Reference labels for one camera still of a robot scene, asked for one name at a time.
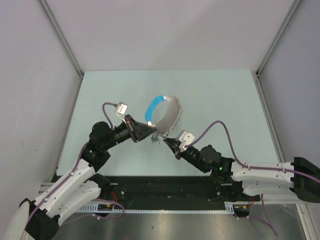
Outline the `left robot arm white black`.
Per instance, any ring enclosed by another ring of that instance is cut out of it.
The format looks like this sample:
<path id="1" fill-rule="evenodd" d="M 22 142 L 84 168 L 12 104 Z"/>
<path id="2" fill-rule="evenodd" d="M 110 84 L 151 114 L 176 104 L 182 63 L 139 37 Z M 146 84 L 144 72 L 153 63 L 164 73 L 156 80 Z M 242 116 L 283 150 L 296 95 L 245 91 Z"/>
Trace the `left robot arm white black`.
<path id="1" fill-rule="evenodd" d="M 50 240 L 82 206 L 96 198 L 107 199 L 111 193 L 110 181 L 98 171 L 111 156 L 108 150 L 128 139 L 138 143 L 156 130 L 154 125 L 135 121 L 129 114 L 115 128 L 104 121 L 97 122 L 70 170 L 30 201 L 24 230 L 35 240 Z"/>

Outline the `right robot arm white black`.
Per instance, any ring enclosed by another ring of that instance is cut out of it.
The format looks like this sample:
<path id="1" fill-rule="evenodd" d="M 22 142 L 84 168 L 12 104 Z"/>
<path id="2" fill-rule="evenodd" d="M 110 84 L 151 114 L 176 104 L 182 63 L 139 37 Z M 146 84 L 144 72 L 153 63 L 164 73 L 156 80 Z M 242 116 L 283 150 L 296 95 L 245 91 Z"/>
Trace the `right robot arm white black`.
<path id="1" fill-rule="evenodd" d="M 295 157 L 291 162 L 252 165 L 224 157 L 210 144 L 198 150 L 193 146 L 186 148 L 176 138 L 166 138 L 164 143 L 176 159 L 210 174 L 218 200 L 237 202 L 267 194 L 320 202 L 320 169 L 303 157 Z"/>

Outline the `large metal keyring blue handle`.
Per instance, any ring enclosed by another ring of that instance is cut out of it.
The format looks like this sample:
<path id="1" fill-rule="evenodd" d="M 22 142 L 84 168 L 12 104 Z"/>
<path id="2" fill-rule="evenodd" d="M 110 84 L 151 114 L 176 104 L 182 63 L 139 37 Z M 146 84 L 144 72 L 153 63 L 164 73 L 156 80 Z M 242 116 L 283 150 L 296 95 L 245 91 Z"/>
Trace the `large metal keyring blue handle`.
<path id="1" fill-rule="evenodd" d="M 155 122 L 153 120 L 154 111 L 161 103 L 164 102 L 168 103 L 167 110 L 162 119 Z M 150 127 L 156 128 L 156 132 L 154 133 L 155 136 L 163 136 L 166 138 L 170 131 L 172 131 L 178 124 L 178 121 L 182 116 L 182 112 L 182 105 L 177 97 L 158 95 L 147 107 L 144 118 Z"/>

